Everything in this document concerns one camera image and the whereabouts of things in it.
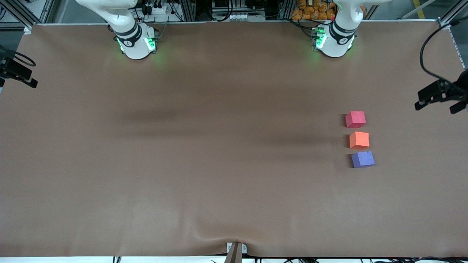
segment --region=brown table surface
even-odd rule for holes
[[[35,26],[0,100],[0,256],[467,256],[468,121],[413,108],[436,22],[365,22],[342,58],[289,23]],[[427,66],[455,80],[447,30]],[[350,110],[376,165],[354,169]]]

